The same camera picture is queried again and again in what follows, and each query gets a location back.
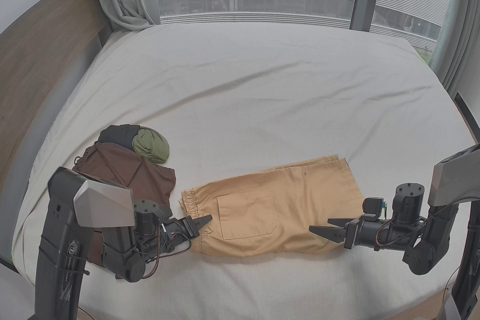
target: gray bed frame panel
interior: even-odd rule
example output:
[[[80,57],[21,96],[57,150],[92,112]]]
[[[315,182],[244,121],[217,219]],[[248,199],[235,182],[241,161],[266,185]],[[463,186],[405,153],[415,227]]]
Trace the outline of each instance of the gray bed frame panel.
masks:
[[[110,31],[99,0],[41,0],[0,34],[0,257],[35,157]]]

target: tan shorts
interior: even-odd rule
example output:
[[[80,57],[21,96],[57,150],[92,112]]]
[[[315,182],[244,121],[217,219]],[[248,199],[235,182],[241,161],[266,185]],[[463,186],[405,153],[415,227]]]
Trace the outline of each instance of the tan shorts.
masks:
[[[185,215],[212,215],[191,250],[210,256],[325,253],[339,244],[308,231],[362,214],[350,167],[337,155],[214,181],[182,191]]]

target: mattress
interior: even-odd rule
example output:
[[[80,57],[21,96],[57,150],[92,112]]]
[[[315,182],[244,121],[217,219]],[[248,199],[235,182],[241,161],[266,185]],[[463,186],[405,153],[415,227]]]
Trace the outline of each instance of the mattress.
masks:
[[[333,154],[346,158],[365,197],[384,197],[391,207],[397,185],[429,189],[434,164],[474,143],[403,39],[273,23],[120,33],[75,88],[35,160],[12,254],[33,284],[48,179],[58,166],[72,167],[103,128],[125,123],[167,138],[176,217],[184,189]],[[162,259],[138,283],[87,265],[80,307],[115,320],[383,319],[445,286],[460,263],[468,213],[462,204],[450,250],[424,276],[410,272],[401,252],[359,246],[322,256],[187,252]]]

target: patch pocket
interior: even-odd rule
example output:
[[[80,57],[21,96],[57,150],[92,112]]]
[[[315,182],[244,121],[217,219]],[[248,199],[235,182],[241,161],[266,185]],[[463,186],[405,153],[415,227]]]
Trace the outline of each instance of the patch pocket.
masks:
[[[218,196],[216,201],[224,240],[268,235],[277,227],[271,197],[263,191]]]

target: robotic arm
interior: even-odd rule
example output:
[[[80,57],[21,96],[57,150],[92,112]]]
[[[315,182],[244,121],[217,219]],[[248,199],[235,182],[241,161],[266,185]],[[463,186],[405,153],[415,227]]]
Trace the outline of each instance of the robotic arm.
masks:
[[[36,266],[35,314],[29,320],[77,319],[95,228],[102,228],[105,268],[135,283],[153,275],[159,259],[165,257],[161,253],[195,239],[212,220],[211,215],[172,218],[166,205],[132,201],[132,191],[122,185],[63,167],[50,178],[48,193]],[[154,261],[152,272],[144,276],[146,264]]]
[[[428,273],[448,251],[450,231],[459,203],[471,202],[465,249],[453,285],[438,319],[465,320],[477,303],[480,286],[480,144],[450,156],[433,168],[428,217],[420,216],[423,185],[399,185],[393,198],[393,215],[380,219],[384,200],[368,197],[363,215],[355,219],[328,219],[334,226],[310,226],[309,230],[351,249],[361,245],[374,251],[404,251],[403,262],[416,275]]]

